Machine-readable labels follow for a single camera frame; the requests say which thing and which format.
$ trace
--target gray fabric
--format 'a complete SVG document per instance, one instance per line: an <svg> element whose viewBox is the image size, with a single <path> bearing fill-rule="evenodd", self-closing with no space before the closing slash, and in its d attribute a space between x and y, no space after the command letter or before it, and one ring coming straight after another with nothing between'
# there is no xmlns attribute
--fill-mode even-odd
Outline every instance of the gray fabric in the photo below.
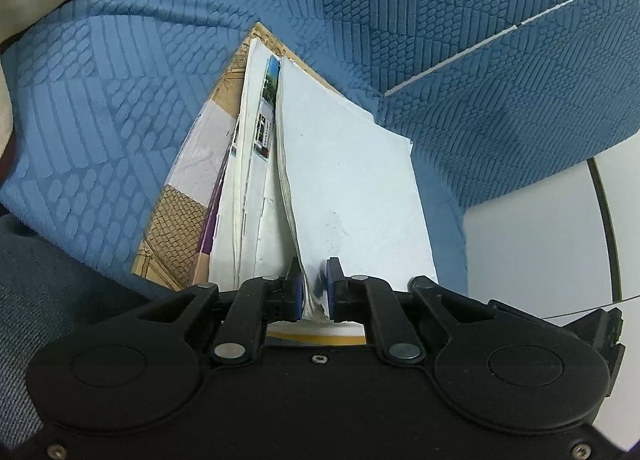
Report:
<svg viewBox="0 0 640 460"><path fill-rule="evenodd" d="M42 345L146 301L0 217L0 442L14 448L40 427L24 372Z"/></svg>

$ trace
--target blue upholstery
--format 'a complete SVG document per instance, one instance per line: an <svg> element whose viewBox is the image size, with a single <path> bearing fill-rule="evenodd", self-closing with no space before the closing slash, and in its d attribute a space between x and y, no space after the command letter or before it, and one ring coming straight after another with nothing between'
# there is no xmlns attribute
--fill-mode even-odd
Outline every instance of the blue upholstery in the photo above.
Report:
<svg viewBox="0 0 640 460"><path fill-rule="evenodd" d="M640 127L640 0L576 0L389 95L463 209L551 176Z"/></svg>

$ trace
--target white surface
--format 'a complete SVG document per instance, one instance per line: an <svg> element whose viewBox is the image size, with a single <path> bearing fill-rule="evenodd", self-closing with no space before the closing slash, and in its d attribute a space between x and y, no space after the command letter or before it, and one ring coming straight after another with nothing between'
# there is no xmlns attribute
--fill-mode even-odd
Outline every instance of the white surface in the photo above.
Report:
<svg viewBox="0 0 640 460"><path fill-rule="evenodd" d="M586 163L465 215L469 297L538 317L611 302L602 218Z"/></svg>
<svg viewBox="0 0 640 460"><path fill-rule="evenodd" d="M344 108L344 109L348 110L353 115L356 115L356 116L361 117L361 118L363 118L365 120L370 120L371 122L374 122L372 113L368 112L364 108L361 108L357 104L352 103L346 97L344 97L344 96L342 96L340 94L337 94L334 91L329 90L328 88L325 88L325 87L322 87L322 88L324 88L324 93L327 95L328 100L334 101L341 108Z"/></svg>
<svg viewBox="0 0 640 460"><path fill-rule="evenodd" d="M353 321L344 323L318 322L306 319L301 319L295 323L276 321L269 325L269 331L288 335L365 337L364 326Z"/></svg>
<svg viewBox="0 0 640 460"><path fill-rule="evenodd" d="M627 299L640 294L640 135L595 160L616 237L622 296Z"/></svg>
<svg viewBox="0 0 640 460"><path fill-rule="evenodd" d="M240 271L242 269L242 234L244 233L244 213L246 192L249 178L251 156L254 151L255 125L258 117L258 107L264 87L264 77L269 59L273 56L271 50L263 45L260 39L253 38L249 45L244 84L240 102L239 135L236 146L236 170L234 177L234 260L236 263L236 288L240 287Z"/></svg>
<svg viewBox="0 0 640 460"><path fill-rule="evenodd" d="M271 123L274 124L274 111L270 104L260 97L258 114L270 116ZM242 249L240 253L240 280L242 285L246 280L256 276L255 260L258 247L258 232L260 230L260 218L262 217L262 207L264 204L264 183L268 170L268 159L257 154L254 149L255 133L257 124L252 129L251 153L249 156L249 175L247 177L246 196L244 198L244 228L242 230ZM273 137L267 141L272 149Z"/></svg>
<svg viewBox="0 0 640 460"><path fill-rule="evenodd" d="M622 310L622 335L625 356L611 396L602 403L593 425L618 447L629 450L640 440L640 298L618 303ZM582 317L587 312L552 318L557 325Z"/></svg>
<svg viewBox="0 0 640 460"><path fill-rule="evenodd" d="M395 290L406 291L415 276L435 280L407 140L351 114L288 60L278 90L286 176L308 284L315 284L332 256L340 258L345 275L385 278Z"/></svg>
<svg viewBox="0 0 640 460"><path fill-rule="evenodd" d="M300 258L300 246L298 244L298 232L296 229L296 220L293 216L293 208L291 206L291 188L289 186L289 179L287 177L287 155L284 152L284 129L282 119L282 95L284 86L282 85L282 76L284 67L289 65L289 61L284 58L280 59L280 74L278 76L278 94L276 97L276 151L278 154L278 178L280 181L280 192L282 194L282 204L284 207L285 217L287 219L287 225L293 239L294 248L296 250L296 256ZM308 320L324 321L326 319L324 310L319 301L312 295L311 290L308 287L308 277L305 274L303 265L301 264L302 272L305 275L305 289L303 293L303 311L302 318Z"/></svg>
<svg viewBox="0 0 640 460"><path fill-rule="evenodd" d="M236 263L234 260L234 181L236 159L229 155L226 165L225 181L222 183L220 204L213 233L213 244L209 257L209 281L217 283L220 292L235 290Z"/></svg>
<svg viewBox="0 0 640 460"><path fill-rule="evenodd" d="M204 103L166 182L208 206L235 126L236 120L214 101Z"/></svg>
<svg viewBox="0 0 640 460"><path fill-rule="evenodd" d="M264 182L264 203L255 255L256 276L283 276L289 270L291 260L296 255L296 246L282 201L277 158L277 148L274 143Z"/></svg>

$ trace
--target blue fabric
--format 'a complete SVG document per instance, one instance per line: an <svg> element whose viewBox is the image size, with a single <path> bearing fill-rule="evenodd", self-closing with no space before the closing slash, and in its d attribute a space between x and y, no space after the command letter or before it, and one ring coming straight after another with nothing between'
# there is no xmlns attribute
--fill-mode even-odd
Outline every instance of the blue fabric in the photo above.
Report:
<svg viewBox="0 0 640 460"><path fill-rule="evenodd" d="M2 56L19 155L0 201L71 256L157 296L130 273L135 250L189 126L256 21L376 112L381 92L563 1L74 0ZM383 120L407 131L423 117ZM450 238L441 227L434 247Z"/></svg>
<svg viewBox="0 0 640 460"><path fill-rule="evenodd" d="M551 176L640 127L640 0L576 0L381 105L467 208Z"/></svg>
<svg viewBox="0 0 640 460"><path fill-rule="evenodd" d="M411 160L429 231L438 284L466 296L464 211L438 171L429 163L424 150L414 147Z"/></svg>

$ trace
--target paper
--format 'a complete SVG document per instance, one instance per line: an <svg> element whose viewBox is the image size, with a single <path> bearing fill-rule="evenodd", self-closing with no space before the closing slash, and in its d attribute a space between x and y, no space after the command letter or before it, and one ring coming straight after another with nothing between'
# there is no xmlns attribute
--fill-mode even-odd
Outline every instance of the paper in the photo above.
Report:
<svg viewBox="0 0 640 460"><path fill-rule="evenodd" d="M283 129L283 115L282 115L282 97L284 94L284 87L282 85L282 69L288 64L284 58L280 62L280 74L278 76L278 94L276 97L276 151L278 154L278 181L280 182L280 192L282 194L282 206L289 226L289 233L293 241L296 256L300 260L302 258L300 254L300 247L298 244L298 236L296 229L296 219L293 215L293 208L291 205L291 189L289 186L289 179L287 177L287 155L284 148L284 129ZM322 321L326 319L322 305L312 295L309 288L309 278L301 262L301 269L304 275L305 290L303 296L303 313L302 317L308 320Z"/></svg>
<svg viewBox="0 0 640 460"><path fill-rule="evenodd" d="M276 188L274 105L280 63L259 40L249 48L237 133L212 238L209 281L239 288L286 272L295 252Z"/></svg>
<svg viewBox="0 0 640 460"><path fill-rule="evenodd" d="M222 186L229 128L233 131L238 118L249 41L266 32L254 26L191 127L138 247L134 274L172 290L207 281L216 186Z"/></svg>
<svg viewBox="0 0 640 460"><path fill-rule="evenodd" d="M408 140L354 115L288 60L278 90L278 162L309 295L318 300L332 256L345 275L383 278L395 290L415 276L436 281Z"/></svg>
<svg viewBox="0 0 640 460"><path fill-rule="evenodd" d="M305 72L307 72L313 79L319 82L323 87L327 88L328 90L334 91L334 89L331 87L329 83L327 83L312 68L309 68L308 65L306 65L296 54L294 54L285 45L283 45L276 37L274 37L273 34L269 32L262 24L256 23L254 27L251 29L251 32L247 35L246 39L242 42L242 45L240 46L240 48L238 48L238 50L236 51L234 58L231 60L231 63L229 63L228 69L226 70L225 74L221 78L219 84L216 86L216 89L213 93L216 103L219 104L220 107L222 107L225 111L232 114L234 118L239 117L240 110L241 110L242 97L243 97L243 94L245 93L245 86L244 86L245 71L246 71L250 42L252 39L260 40L260 42L263 43L263 45L267 47L267 49L270 50L271 53L275 54L278 58L281 56L284 56L295 61L301 68L305 70ZM258 77L260 79L263 79L264 75L261 75L261 76L259 75ZM230 176L231 177L236 176L235 169L231 172ZM228 181L231 180L232 182L235 182L235 179L226 178L226 180L227 180L226 183L228 184L227 194L230 194L233 197L234 195L233 183L229 184ZM240 195L241 194L239 192L236 192L236 198L239 198ZM269 208L267 208L267 210L265 211L268 214L267 220L264 221L264 223L266 224L270 223L269 218L271 216L274 216L275 213L278 212L277 211L278 201L274 201L274 205L276 206L275 211L270 210ZM212 209L209 210L209 215L207 216L207 224L200 237L200 245L198 247L199 252L197 254L197 259L195 262L196 265L194 266L194 271L193 271L193 280L192 280L193 283L203 283L205 281L210 281L209 269L212 267L212 265L211 265L211 259L209 255L212 252L212 244L213 244L213 236L214 236L214 232L212 231L212 228L216 230L226 231L228 228L226 225L222 225L219 228L217 226L217 223L223 222L224 224L227 224L227 223L231 224L230 231L233 231L233 220L232 220L234 216L233 207L227 205L226 200L223 199L221 196L219 210L223 210L223 209L226 210L227 208L230 209L230 211L229 211L229 214L225 215L224 217L220 215L219 212L216 212L215 210L212 210ZM260 234L266 234L267 233L266 230L263 230L261 233L258 234L258 239L260 238L262 239L262 244L261 244L262 246L258 245L256 260L257 262L259 262L261 259L260 256L264 254L265 257L262 258L262 260L263 261L267 260L268 262L270 262L271 263L270 267L272 270L281 268L279 265L277 265L274 262L274 259L276 256L280 256L280 255L289 256L290 254L289 251L287 250L290 248L290 244L283 243L283 238L285 238L286 236L283 235L282 224L278 223L278 227L280 227L281 229L280 233L274 234L273 239L271 241L268 241L268 238L266 236L265 237L260 236ZM231 236L231 240L229 241L228 244L230 246L233 246L233 236ZM241 241L236 242L236 244L241 246ZM223 251L223 257L221 258L224 263L226 263L226 260L227 260L227 257L225 254L226 252L228 252L228 249ZM290 263L290 259L287 260L284 270L287 270L289 263ZM225 279L224 285L228 285L228 286L223 286L222 288L236 288L234 283L236 281L239 282L240 280L238 271L234 270L228 273L235 274L235 278L237 279L234 280L234 282L232 283L227 283L226 282L227 280Z"/></svg>

